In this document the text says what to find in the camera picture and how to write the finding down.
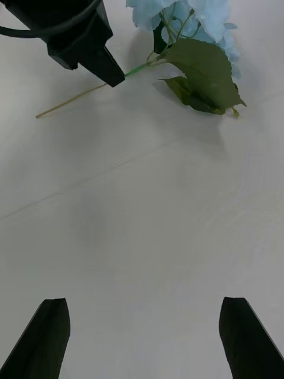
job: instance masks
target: blue hydrangea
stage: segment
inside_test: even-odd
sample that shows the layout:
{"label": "blue hydrangea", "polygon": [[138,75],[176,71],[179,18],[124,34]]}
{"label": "blue hydrangea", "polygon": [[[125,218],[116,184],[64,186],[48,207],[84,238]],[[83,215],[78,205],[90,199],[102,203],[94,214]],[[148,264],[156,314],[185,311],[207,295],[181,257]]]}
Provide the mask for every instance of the blue hydrangea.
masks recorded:
{"label": "blue hydrangea", "polygon": [[[127,0],[127,7],[133,8],[133,21],[136,27],[146,30],[154,30],[160,24],[160,13],[166,21],[171,19],[169,28],[172,40],[178,36],[181,24],[183,24],[190,11],[195,12],[182,28],[180,35],[192,37],[199,41],[214,43],[219,46],[228,56],[230,62],[236,62],[239,52],[234,47],[234,39],[231,30],[237,27],[228,23],[230,8],[228,0]],[[169,34],[167,29],[162,29],[162,38],[168,43]],[[238,67],[232,64],[232,75],[235,78],[241,76]]]}
{"label": "blue hydrangea", "polygon": [[[126,6],[133,8],[133,21],[137,27],[154,30],[159,24],[159,13],[170,7],[175,0],[127,0]],[[181,0],[176,2],[176,12],[184,21],[188,10],[194,9],[196,18],[207,34],[220,42],[225,33],[224,23],[228,20],[230,7],[228,0]]]}

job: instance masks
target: robotic arm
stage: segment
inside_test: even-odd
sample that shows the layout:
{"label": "robotic arm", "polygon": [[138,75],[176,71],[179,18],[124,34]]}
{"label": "robotic arm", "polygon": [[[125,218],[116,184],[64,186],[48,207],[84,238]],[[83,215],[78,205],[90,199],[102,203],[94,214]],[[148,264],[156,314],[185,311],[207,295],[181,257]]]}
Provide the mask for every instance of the robotic arm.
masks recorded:
{"label": "robotic arm", "polygon": [[80,63],[115,87],[124,74],[105,43],[112,37],[103,0],[0,0],[31,30],[0,27],[0,34],[41,38],[49,55],[64,68]]}

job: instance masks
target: black cable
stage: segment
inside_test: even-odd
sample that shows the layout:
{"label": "black cable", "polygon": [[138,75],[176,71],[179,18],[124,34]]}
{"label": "black cable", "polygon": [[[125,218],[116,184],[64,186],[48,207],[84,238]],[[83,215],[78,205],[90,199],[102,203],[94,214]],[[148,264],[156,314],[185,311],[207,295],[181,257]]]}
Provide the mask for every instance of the black cable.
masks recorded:
{"label": "black cable", "polygon": [[39,29],[39,30],[18,30],[10,29],[0,26],[0,34],[7,37],[15,38],[42,38],[47,36],[53,36],[55,34],[62,33],[73,26],[80,24],[84,21],[91,13],[97,8],[102,0],[93,0],[82,12],[78,15],[64,21],[61,24],[51,26],[49,28]]}

